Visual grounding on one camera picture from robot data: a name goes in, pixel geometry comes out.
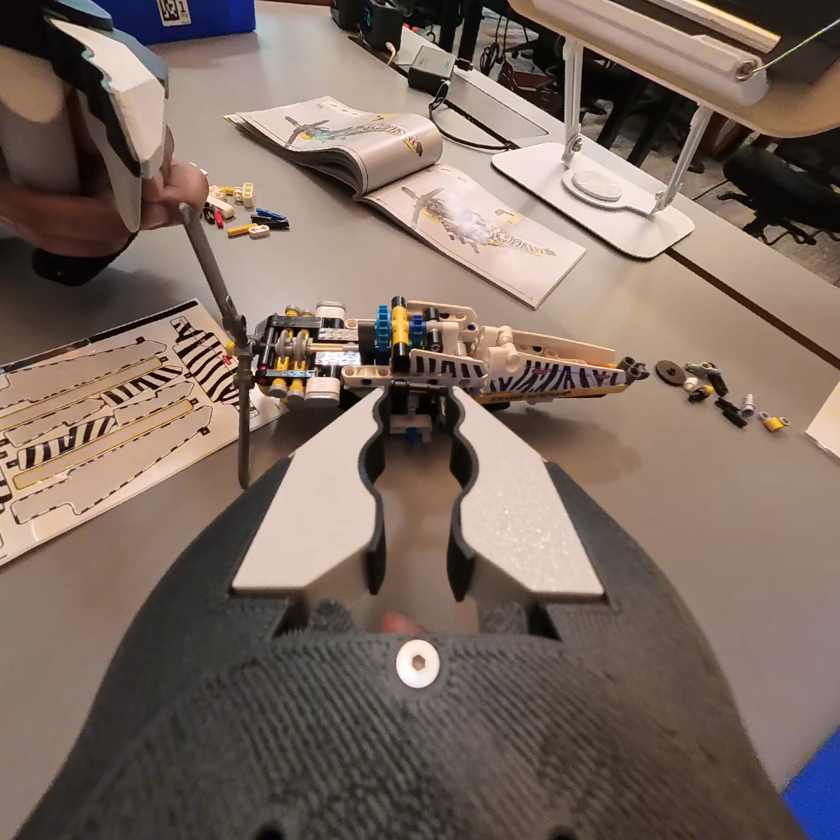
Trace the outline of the instruction booklet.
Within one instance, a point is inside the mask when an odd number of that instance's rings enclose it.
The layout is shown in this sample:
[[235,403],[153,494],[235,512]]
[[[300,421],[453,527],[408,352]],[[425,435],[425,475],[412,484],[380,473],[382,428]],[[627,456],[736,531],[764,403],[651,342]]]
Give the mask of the instruction booklet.
[[331,97],[224,117],[290,162],[351,187],[355,201],[531,309],[585,255],[441,164],[444,135],[429,118],[357,110]]

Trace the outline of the zebra sticker sheet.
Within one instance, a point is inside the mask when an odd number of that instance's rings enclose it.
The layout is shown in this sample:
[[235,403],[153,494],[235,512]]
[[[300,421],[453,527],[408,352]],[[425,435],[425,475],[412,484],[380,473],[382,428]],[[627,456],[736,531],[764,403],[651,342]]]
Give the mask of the zebra sticker sheet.
[[225,340],[193,299],[3,365],[1,563],[235,444]]

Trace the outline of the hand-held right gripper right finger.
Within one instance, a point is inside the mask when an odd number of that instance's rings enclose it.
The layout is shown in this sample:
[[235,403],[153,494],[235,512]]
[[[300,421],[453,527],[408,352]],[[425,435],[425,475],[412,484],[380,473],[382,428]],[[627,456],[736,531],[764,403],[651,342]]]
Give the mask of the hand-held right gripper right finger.
[[551,464],[461,388],[448,391],[449,470],[460,492],[448,537],[458,602],[596,601],[604,587]]

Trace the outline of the black office chair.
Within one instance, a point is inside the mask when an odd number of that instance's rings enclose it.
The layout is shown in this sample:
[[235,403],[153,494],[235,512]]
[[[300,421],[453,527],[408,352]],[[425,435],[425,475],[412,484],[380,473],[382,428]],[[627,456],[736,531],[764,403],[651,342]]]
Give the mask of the black office chair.
[[744,144],[722,167],[735,192],[719,195],[754,214],[742,231],[766,245],[792,236],[815,245],[819,234],[838,241],[838,130],[811,138],[781,141],[774,151],[759,142]]

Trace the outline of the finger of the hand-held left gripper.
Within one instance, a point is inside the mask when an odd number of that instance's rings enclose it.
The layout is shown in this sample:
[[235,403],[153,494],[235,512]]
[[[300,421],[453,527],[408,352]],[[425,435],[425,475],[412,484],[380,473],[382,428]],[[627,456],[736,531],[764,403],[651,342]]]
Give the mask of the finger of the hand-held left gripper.
[[90,95],[77,90],[87,130],[106,165],[112,192],[125,227],[140,229],[143,181],[154,178],[165,161],[165,96],[162,89],[106,94],[115,106],[100,117]]
[[132,175],[151,178],[165,145],[166,64],[119,29],[58,16],[45,17],[45,43],[54,71],[84,95],[119,160]]

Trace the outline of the white printed paper sheet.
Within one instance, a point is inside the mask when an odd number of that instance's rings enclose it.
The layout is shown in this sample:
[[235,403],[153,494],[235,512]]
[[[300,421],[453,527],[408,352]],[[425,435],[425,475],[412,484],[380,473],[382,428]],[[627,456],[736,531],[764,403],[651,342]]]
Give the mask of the white printed paper sheet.
[[835,384],[824,404],[804,431],[819,449],[839,460],[839,398],[840,384]]

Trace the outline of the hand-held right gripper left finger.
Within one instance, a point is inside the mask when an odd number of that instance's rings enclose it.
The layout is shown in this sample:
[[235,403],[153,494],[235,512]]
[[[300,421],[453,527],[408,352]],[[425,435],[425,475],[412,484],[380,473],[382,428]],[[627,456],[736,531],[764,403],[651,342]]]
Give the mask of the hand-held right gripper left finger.
[[233,579],[236,593],[355,603],[385,578],[387,392],[377,388],[300,446]]

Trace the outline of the grey lego rotor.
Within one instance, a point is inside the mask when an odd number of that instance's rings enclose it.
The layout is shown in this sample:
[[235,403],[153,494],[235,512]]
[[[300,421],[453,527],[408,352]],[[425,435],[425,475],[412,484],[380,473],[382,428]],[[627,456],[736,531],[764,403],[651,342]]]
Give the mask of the grey lego rotor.
[[243,490],[246,490],[249,488],[250,392],[254,386],[253,342],[248,336],[245,318],[238,314],[228,293],[197,212],[186,203],[179,203],[178,207],[186,235],[190,239],[207,285],[222,315],[223,328],[234,343],[234,357],[236,358],[234,383],[237,388],[239,414],[238,483]]

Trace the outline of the scattered small lego pieces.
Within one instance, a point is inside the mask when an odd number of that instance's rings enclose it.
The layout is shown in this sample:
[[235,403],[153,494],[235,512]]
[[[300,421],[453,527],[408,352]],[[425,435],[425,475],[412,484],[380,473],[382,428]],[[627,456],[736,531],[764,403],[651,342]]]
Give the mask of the scattered small lego pieces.
[[730,425],[745,429],[762,427],[778,434],[791,426],[783,413],[768,411],[768,405],[755,393],[732,385],[730,374],[711,361],[686,362],[659,360],[654,371],[664,384],[683,392],[688,404],[709,405]]
[[225,231],[228,239],[260,241],[291,229],[288,218],[258,206],[256,185],[210,185],[203,209],[205,221]]

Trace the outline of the white laptop stand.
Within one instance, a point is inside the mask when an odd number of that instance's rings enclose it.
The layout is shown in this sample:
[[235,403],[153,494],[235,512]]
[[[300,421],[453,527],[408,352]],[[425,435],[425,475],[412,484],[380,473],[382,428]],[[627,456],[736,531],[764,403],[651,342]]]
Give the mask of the white laptop stand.
[[[625,255],[651,259],[695,225],[673,208],[685,173],[714,111],[756,104],[769,90],[765,57],[781,36],[712,2],[510,2],[521,16],[563,36],[562,143],[496,154],[493,167],[530,194]],[[686,143],[666,186],[645,187],[607,161],[581,132],[585,49],[647,81],[696,100]]]

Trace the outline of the black electronic box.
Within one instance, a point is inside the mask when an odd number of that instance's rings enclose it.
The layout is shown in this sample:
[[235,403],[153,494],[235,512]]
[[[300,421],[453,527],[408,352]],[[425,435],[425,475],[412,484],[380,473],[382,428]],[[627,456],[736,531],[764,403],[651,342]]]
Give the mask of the black electronic box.
[[361,34],[373,49],[399,50],[405,13],[391,1],[331,1],[333,21],[343,30]]

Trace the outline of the grey power adapter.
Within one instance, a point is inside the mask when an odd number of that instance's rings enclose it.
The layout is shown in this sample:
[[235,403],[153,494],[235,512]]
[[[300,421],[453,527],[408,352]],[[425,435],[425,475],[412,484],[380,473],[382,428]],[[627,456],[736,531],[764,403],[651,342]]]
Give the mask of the grey power adapter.
[[436,96],[451,83],[456,57],[432,45],[422,46],[406,73],[409,88]]

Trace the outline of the person's left hand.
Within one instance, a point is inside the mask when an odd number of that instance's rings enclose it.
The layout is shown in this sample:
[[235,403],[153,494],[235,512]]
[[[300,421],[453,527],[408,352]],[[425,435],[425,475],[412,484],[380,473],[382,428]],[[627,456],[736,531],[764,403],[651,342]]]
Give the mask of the person's left hand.
[[[104,257],[118,253],[130,240],[104,163],[84,155],[79,163],[82,194],[41,192],[8,181],[1,184],[2,234],[23,239],[58,256]],[[141,230],[182,223],[179,207],[197,212],[208,194],[205,174],[194,164],[173,161],[168,176],[142,182]]]

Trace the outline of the lego helicopter model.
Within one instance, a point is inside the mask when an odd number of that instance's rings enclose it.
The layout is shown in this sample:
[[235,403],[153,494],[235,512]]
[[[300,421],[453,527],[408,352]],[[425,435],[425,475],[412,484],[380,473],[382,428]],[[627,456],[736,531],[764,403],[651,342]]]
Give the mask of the lego helicopter model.
[[647,379],[646,364],[614,350],[479,322],[473,308],[395,296],[372,318],[343,304],[288,306],[249,336],[252,381],[292,410],[344,412],[390,392],[389,431],[429,442],[444,424],[447,389],[490,411],[619,394]]

